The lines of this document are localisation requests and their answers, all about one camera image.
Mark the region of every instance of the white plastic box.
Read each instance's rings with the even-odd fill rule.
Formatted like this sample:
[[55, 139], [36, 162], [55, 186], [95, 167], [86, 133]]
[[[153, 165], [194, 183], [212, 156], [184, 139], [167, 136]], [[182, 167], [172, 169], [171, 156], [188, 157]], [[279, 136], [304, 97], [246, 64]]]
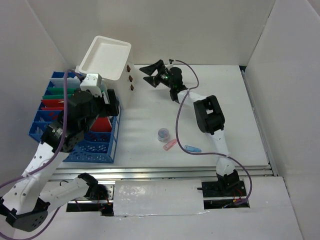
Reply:
[[134, 91], [131, 44], [104, 36], [96, 36], [80, 66], [82, 74], [98, 73], [109, 89], [114, 89], [122, 109], [126, 109]]

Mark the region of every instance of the blue marker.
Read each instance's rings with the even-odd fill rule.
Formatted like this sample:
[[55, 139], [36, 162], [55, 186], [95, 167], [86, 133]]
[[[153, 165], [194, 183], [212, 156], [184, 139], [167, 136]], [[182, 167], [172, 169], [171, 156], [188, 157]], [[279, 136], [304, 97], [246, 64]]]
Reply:
[[201, 153], [201, 149], [194, 146], [185, 145], [184, 149], [192, 153]]

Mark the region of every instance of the small round container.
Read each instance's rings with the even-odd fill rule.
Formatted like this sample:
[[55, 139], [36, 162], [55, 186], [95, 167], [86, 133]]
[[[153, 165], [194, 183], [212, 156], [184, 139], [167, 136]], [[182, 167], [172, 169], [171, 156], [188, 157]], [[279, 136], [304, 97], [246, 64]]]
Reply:
[[170, 135], [169, 135], [169, 130], [166, 128], [161, 128], [158, 131], [158, 140], [160, 142], [166, 142], [169, 139]]

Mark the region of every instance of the white floor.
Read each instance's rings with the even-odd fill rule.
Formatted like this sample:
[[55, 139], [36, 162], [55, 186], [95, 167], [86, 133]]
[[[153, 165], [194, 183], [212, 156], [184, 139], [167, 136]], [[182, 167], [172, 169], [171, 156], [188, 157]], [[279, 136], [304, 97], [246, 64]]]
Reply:
[[[250, 208], [212, 209], [198, 215], [144, 217], [104, 217], [97, 212], [70, 213], [64, 206], [37, 240], [303, 239], [281, 177], [254, 177], [249, 203]], [[26, 238], [36, 232], [16, 230], [14, 237]]]
[[[176, 144], [168, 152], [157, 139], [160, 128], [175, 136], [175, 122], [179, 104], [172, 102], [169, 88], [160, 84], [153, 88], [143, 80], [144, 75], [136, 66], [134, 93], [128, 109], [122, 112], [118, 146], [114, 164], [62, 163], [60, 168], [148, 168], [148, 167], [212, 167], [212, 156], [191, 156], [183, 153]], [[182, 69], [187, 87], [196, 84], [193, 73], [186, 66]], [[268, 165], [258, 127], [248, 94], [238, 66], [194, 65], [200, 86], [194, 91], [216, 95], [225, 116], [225, 138], [231, 156], [243, 165], [264, 167]], [[212, 152], [207, 137], [197, 125], [194, 109], [185, 106], [180, 115], [179, 136], [183, 145]]]

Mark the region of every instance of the blue crate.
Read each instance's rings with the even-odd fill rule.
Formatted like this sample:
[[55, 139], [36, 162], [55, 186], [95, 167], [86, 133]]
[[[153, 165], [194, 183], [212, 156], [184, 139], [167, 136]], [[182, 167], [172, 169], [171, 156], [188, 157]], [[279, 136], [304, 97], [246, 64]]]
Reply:
[[[50, 82], [45, 90], [45, 95], [50, 95], [48, 88], [63, 87], [63, 72], [54, 72]], [[80, 82], [77, 79], [72, 79], [75, 75], [68, 74], [68, 88], [79, 88]], [[29, 136], [35, 139], [38, 143], [41, 141], [41, 136], [47, 126], [54, 121], [60, 111], [44, 111], [41, 108], [44, 104], [41, 103], [34, 116], [34, 120], [29, 130]], [[81, 163], [106, 163], [113, 164], [118, 143], [119, 125], [122, 109], [119, 107], [119, 115], [114, 116], [110, 121], [112, 125], [111, 132], [93, 132], [85, 133], [84, 140], [79, 142], [64, 160], [64, 162], [81, 162]]]

